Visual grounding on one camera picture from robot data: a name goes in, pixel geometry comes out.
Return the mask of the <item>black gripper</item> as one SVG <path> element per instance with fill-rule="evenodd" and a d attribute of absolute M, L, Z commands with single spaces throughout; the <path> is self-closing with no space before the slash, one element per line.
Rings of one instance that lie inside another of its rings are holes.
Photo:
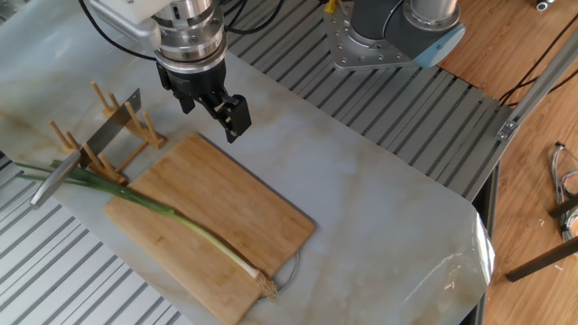
<path fill-rule="evenodd" d="M 227 141 L 232 144 L 252 125 L 245 97 L 227 94 L 224 83 L 226 63 L 218 64 L 201 72 L 177 72 L 170 70 L 161 60 L 156 62 L 163 87 L 174 91 L 182 112 L 188 115 L 195 108 L 195 100 L 209 112 L 225 129 Z"/>

